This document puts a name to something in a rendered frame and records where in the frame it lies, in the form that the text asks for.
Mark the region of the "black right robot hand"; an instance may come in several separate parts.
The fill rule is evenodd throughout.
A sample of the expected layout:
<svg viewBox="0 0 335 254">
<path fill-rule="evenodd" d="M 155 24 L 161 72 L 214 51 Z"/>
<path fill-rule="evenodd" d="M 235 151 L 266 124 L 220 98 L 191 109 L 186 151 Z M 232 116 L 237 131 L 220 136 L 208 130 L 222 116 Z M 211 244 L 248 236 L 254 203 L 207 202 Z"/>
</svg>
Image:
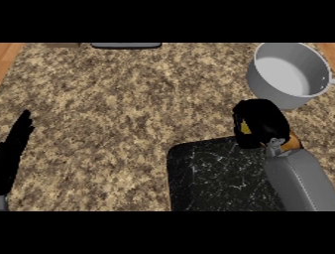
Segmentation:
<svg viewBox="0 0 335 254">
<path fill-rule="evenodd" d="M 290 141 L 290 124 L 278 106 L 268 99 L 242 100 L 234 108 L 235 134 L 239 146 L 256 149 L 272 138 Z"/>
</svg>

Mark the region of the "black marble tray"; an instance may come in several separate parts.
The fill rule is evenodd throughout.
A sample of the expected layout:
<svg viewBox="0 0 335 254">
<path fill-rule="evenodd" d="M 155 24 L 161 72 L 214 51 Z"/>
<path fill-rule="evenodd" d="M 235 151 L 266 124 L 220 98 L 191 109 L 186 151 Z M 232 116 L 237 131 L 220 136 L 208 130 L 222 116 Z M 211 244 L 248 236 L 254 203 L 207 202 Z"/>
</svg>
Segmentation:
<svg viewBox="0 0 335 254">
<path fill-rule="evenodd" d="M 237 137 L 176 145 L 167 154 L 173 211 L 285 211 L 263 169 L 265 148 Z"/>
</svg>

